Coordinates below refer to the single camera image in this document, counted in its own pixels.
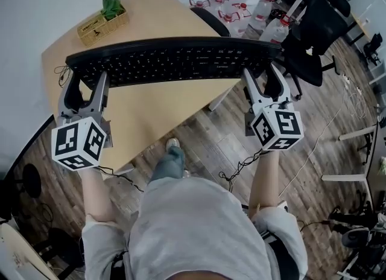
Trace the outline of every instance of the person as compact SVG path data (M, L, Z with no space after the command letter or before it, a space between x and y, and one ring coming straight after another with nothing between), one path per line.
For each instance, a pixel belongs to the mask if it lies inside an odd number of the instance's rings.
M183 178L184 166L179 141L170 139L126 233L101 174L79 171L86 279L303 279L307 254L297 220L277 207L278 151L259 159L248 214L218 184Z
M329 215L329 220L335 220L338 222L347 223L351 226L362 226L369 230L374 230L382 233L386 233L386 215L381 213L371 213L363 215L350 215L343 214L339 206L336 206ZM352 230L352 227L348 227L342 224L333 224L331 230L345 234Z

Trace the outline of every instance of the wooden floor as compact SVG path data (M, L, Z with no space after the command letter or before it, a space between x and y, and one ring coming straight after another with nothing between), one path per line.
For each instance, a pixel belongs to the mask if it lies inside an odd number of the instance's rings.
M248 36L254 37L253 33L248 33ZM368 107L374 106L375 98L367 84L367 75L352 48L343 39L338 39L322 57L322 63L329 63L332 55L341 60L346 75L362 89ZM297 94L292 80L287 80L293 94ZM293 149L280 155L280 190L296 175L324 127L340 110L304 169L281 196L300 221L310 223L326 219L335 205L345 208L351 206L356 189L361 189L360 184L322 182L320 178L322 174L349 174L363 170L361 162L364 155L359 154L356 148L363 145L364 139L339 142L337 138L342 133L370 126L376 119L373 110L368 110L363 119L350 115L346 106L342 105L343 81L333 70L324 73L322 87L317 88L304 81L300 84L304 95L294 105L301 113L305 137ZM244 136L244 113L249 107L242 88L242 83L237 84L216 111L199 111L138 155L133 161L137 169L130 175L135 183L145 188L153 168L164 153L165 141L175 136L186 153L186 167L193 175L227 187L218 173L223 171L231 175L237 163L255 153L258 146L256 138ZM54 213L54 227L79 237L84 225L80 179L76 173L70 173L55 164L50 157L50 136L54 126L54 123L49 125L14 171L16 178L21 178L24 165L32 163L42 178L40 199L33 200L21 194L25 213L35 216L25 221L24 227L24 234L32 243L45 239L49 228L39 212L42 202L49 204ZM242 203L247 203L255 168L256 164L244 168L235 183L233 193ZM109 179L107 184L118 210L119 221L125 226L131 212L137 210L141 194L124 179ZM302 234L309 257L309 277L315 280L329 279L342 268L349 251L341 245L337 233L331 233L326 226L313 224L305 228ZM61 262L55 262L55 265L65 267ZM71 279L78 278L83 278L82 273L74 272L71 275Z

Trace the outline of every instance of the keyboard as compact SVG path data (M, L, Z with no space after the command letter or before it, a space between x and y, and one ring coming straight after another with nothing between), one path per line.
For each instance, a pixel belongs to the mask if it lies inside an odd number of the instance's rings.
M229 37L169 37L118 43L66 58L90 89L107 72L110 87L161 81L260 75L280 53L278 44Z

